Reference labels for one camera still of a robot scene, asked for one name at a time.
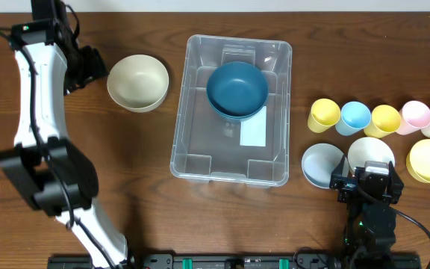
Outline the dark blue bowl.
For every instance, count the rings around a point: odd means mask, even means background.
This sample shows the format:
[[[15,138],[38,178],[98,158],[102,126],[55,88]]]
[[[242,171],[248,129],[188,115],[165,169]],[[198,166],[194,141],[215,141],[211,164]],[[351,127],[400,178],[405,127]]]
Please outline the dark blue bowl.
[[[231,120],[247,120],[267,103],[265,99],[209,99],[208,103],[221,117]]]
[[[269,85],[255,66],[235,61],[223,64],[211,74],[206,87],[209,99],[265,99]]]

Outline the light blue small bowl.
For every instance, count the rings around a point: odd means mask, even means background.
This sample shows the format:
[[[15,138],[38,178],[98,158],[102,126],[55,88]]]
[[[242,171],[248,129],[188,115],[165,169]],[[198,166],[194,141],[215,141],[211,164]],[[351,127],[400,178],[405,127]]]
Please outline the light blue small bowl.
[[[304,177],[318,188],[329,189],[331,173],[343,156],[343,152],[334,145],[314,144],[302,156],[301,165]]]

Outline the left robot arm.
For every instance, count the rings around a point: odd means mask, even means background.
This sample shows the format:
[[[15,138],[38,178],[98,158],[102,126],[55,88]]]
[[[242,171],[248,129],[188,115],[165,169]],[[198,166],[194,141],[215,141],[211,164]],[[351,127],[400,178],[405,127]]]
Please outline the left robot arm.
[[[130,268],[126,238],[97,201],[92,162],[69,139],[64,98],[108,71],[99,52],[79,46],[79,24],[62,1],[33,1],[32,20],[8,37],[21,81],[19,125],[0,167],[24,201],[72,231],[86,259],[50,259],[51,268]]]

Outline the beige bowl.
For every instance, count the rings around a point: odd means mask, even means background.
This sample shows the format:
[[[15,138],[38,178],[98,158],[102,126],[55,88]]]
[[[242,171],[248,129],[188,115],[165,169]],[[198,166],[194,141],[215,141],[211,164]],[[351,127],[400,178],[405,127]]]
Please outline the beige bowl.
[[[117,62],[107,77],[107,91],[126,110],[145,113],[158,108],[169,89],[167,68],[149,55],[131,55]]]

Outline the pink cup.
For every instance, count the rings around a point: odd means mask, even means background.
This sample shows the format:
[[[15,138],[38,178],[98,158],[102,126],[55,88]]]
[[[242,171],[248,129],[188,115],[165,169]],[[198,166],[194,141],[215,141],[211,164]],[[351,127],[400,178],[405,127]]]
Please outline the pink cup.
[[[430,108],[420,101],[406,102],[399,111],[399,115],[401,122],[396,130],[399,135],[409,135],[430,124]]]

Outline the white small bowl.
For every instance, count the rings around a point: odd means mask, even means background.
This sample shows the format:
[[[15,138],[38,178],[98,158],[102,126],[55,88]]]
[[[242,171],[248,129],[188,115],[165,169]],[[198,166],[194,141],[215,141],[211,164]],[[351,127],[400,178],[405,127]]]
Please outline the white small bowl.
[[[396,164],[391,148],[382,140],[374,137],[357,139],[349,148],[347,159],[351,171],[364,167],[366,161],[379,161]]]

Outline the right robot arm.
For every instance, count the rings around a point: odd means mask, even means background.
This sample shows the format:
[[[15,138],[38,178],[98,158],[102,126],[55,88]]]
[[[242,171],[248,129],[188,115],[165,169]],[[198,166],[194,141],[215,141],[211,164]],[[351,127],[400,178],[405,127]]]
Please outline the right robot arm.
[[[337,201],[347,206],[342,257],[387,255],[396,242],[396,213],[389,206],[398,203],[404,183],[391,161],[367,161],[353,174],[343,171],[347,164],[347,157],[342,156],[329,183],[330,189],[338,191]]]

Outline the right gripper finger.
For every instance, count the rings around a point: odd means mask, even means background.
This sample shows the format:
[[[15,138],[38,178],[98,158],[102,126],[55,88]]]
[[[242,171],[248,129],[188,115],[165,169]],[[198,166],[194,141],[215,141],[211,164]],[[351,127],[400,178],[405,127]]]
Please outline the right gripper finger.
[[[346,176],[345,169],[344,169],[345,163],[346,163],[346,156],[342,155],[340,162],[331,172],[331,179],[339,179],[339,178],[344,178]]]
[[[391,187],[402,187],[403,181],[400,179],[398,173],[396,172],[396,170],[394,168],[394,164],[392,161],[389,161],[388,169],[389,169],[389,177],[390,177],[390,186]]]

